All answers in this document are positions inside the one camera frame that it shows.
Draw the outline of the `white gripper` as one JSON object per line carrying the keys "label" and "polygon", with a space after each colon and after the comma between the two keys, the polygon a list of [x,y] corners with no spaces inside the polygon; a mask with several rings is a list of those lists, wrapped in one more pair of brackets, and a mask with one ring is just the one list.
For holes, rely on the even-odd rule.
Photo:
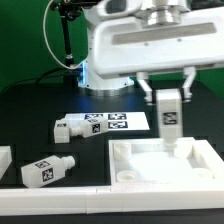
{"label": "white gripper", "polygon": [[135,17],[104,21],[95,29],[92,57],[95,72],[104,79],[138,72],[148,105],[153,90],[147,72],[184,68],[183,99],[190,101],[196,68],[224,64],[224,7],[184,13],[180,24],[170,26],[145,28]]}

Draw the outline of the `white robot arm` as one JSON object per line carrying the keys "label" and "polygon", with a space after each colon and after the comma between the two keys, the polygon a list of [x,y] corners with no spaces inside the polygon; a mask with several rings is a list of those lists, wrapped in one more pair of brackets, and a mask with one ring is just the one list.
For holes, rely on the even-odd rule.
{"label": "white robot arm", "polygon": [[135,75],[146,92],[150,75],[183,72],[182,98],[191,99],[196,72],[224,66],[224,4],[193,9],[190,0],[101,0],[84,11],[92,89],[116,88]]}

